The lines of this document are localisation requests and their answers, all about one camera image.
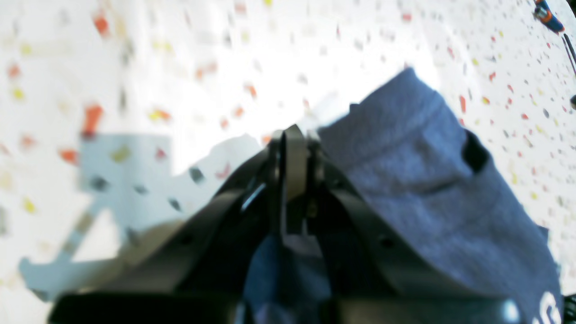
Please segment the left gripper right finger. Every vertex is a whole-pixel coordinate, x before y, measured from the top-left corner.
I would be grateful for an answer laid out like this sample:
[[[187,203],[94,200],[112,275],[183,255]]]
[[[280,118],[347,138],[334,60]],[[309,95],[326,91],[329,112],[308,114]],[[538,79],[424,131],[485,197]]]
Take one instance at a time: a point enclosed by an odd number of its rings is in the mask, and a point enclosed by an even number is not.
[[[449,279],[399,236],[325,156],[319,136],[283,132],[283,231],[310,234],[323,254],[334,324],[520,324],[510,298]]]

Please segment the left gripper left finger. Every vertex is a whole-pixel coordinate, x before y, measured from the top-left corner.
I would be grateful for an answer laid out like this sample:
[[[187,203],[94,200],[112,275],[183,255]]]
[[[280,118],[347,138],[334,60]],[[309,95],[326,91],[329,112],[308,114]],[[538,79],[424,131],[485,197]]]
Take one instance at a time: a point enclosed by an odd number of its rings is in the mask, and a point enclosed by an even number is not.
[[[247,160],[151,256],[90,293],[61,297],[50,324],[255,324],[244,294],[262,243],[280,243],[287,132]]]

